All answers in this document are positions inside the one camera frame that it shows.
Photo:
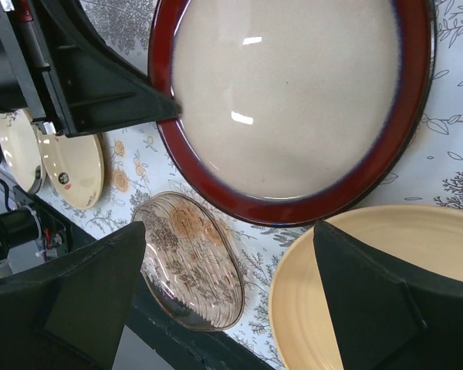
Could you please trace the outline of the red rimmed cream plate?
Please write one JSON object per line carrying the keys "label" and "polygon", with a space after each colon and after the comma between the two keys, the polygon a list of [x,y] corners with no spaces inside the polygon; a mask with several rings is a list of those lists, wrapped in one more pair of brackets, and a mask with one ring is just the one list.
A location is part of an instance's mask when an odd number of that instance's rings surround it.
{"label": "red rimmed cream plate", "polygon": [[430,1],[160,1],[151,82],[171,159],[239,220],[297,226],[392,170],[428,97]]}

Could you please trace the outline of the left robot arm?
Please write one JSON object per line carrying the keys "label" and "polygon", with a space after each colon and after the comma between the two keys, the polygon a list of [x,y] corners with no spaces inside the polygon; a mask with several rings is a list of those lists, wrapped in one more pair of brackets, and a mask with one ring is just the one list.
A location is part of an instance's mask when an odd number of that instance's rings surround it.
{"label": "left robot arm", "polygon": [[80,2],[0,1],[0,163],[18,204],[0,214],[0,261],[30,241],[46,260],[71,249],[69,222],[37,193],[50,182],[73,208],[92,208],[105,181],[100,134],[177,114]]}

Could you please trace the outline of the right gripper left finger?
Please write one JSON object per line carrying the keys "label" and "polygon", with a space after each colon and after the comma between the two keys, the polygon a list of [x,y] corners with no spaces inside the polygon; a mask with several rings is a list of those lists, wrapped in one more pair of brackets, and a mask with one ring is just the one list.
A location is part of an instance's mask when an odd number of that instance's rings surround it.
{"label": "right gripper left finger", "polygon": [[0,279],[0,369],[110,369],[146,247],[133,222]]}

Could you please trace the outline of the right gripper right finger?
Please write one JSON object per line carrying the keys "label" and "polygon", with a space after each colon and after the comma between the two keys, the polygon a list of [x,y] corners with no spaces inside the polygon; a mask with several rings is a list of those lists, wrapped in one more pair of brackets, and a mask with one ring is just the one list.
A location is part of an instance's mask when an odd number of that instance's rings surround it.
{"label": "right gripper right finger", "polygon": [[463,282],[325,221],[313,249],[345,369],[463,369]]}

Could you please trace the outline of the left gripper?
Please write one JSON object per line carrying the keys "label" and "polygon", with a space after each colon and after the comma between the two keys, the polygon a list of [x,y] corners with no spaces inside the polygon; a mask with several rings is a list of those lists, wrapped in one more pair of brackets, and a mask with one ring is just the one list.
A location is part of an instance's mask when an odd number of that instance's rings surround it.
{"label": "left gripper", "polygon": [[78,1],[0,1],[0,113],[68,137],[173,119],[177,103],[100,37]]}

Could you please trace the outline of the large yellow bear plate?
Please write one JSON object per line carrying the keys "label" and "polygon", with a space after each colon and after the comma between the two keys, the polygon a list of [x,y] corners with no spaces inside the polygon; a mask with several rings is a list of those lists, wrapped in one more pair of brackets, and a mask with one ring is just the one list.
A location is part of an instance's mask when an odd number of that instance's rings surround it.
{"label": "large yellow bear plate", "polygon": [[[463,210],[384,205],[347,211],[329,223],[365,244],[463,281]],[[308,230],[279,262],[269,292],[269,321],[287,369],[343,367]]]}

